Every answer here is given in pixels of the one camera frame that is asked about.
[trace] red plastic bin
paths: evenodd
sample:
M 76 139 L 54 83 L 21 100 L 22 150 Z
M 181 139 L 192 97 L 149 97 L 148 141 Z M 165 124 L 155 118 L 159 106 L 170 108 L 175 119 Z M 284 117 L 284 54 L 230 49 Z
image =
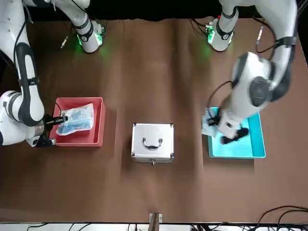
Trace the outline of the red plastic bin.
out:
M 106 107 L 101 97 L 83 97 L 83 98 L 57 98 L 56 102 L 61 110 L 81 107 L 93 103 L 94 124 L 88 131 L 78 131 L 67 136 L 59 136 L 56 130 L 59 125 L 53 126 L 49 137 L 57 140 L 57 146 L 71 147 L 101 147 L 103 145 L 103 134 L 105 125 Z M 54 107 L 53 116 L 59 116 L 60 110 L 57 105 Z

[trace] cyan plastic bin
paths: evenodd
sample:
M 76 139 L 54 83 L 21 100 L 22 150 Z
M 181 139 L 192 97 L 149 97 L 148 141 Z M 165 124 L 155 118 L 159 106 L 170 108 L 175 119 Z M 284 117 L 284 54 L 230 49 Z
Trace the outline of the cyan plastic bin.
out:
M 208 152 L 211 158 L 243 158 L 255 159 L 265 157 L 262 126 L 259 113 L 245 119 L 242 127 L 249 128 L 249 134 L 228 144 L 221 144 L 223 136 L 220 132 L 216 137 L 208 136 Z

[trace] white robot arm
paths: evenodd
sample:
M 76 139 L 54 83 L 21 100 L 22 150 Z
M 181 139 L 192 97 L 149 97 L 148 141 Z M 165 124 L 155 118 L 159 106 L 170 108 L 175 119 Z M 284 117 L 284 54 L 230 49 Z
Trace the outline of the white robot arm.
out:
M 72 21 L 86 53 L 93 53 L 102 45 L 104 28 L 90 20 L 84 10 L 89 7 L 90 0 L 23 0 L 23 2 L 28 6 L 58 7 Z
M 233 67 L 232 92 L 214 118 L 218 130 L 229 140 L 238 139 L 240 123 L 281 98 L 289 89 L 290 68 L 296 43 L 297 5 L 295 0 L 219 0 L 220 19 L 213 21 L 212 47 L 227 48 L 238 19 L 236 6 L 255 5 L 275 36 L 271 60 L 247 52 Z
M 35 136 L 44 107 L 21 0 L 2 0 L 0 15 L 0 49 L 14 61 L 21 88 L 0 97 L 0 145 L 7 145 Z

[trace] brown tablecloth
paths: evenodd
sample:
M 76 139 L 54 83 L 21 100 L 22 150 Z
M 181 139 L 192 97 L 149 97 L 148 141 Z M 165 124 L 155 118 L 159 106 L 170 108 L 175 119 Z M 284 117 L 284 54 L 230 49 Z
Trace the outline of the brown tablecloth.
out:
M 68 33 L 61 22 L 29 25 L 42 94 L 103 97 L 104 142 L 102 148 L 0 147 L 1 220 L 146 222 L 160 212 L 164 222 L 256 222 L 276 206 L 308 206 L 308 77 L 299 42 L 289 92 L 261 112 L 266 158 L 210 159 L 201 136 L 208 96 L 230 79 L 237 57 L 255 51 L 259 28 L 240 19 L 228 49 L 215 52 L 188 20 L 110 21 L 103 46 L 85 54 L 76 37 L 60 49 Z M 260 45 L 271 43 L 265 30 Z M 1 88 L 16 85 L 6 70 Z M 229 92 L 222 88 L 213 105 Z M 43 101 L 51 112 L 52 102 Z M 172 164 L 131 159 L 133 122 L 174 123 Z M 264 222 L 276 222 L 278 214 Z M 307 220 L 290 214 L 284 221 Z

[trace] silver metal case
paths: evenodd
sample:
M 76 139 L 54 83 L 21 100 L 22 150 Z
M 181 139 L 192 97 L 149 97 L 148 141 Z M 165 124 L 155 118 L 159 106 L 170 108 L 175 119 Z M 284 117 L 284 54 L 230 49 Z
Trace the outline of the silver metal case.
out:
M 171 163 L 174 159 L 173 124 L 133 124 L 131 157 L 138 162 Z

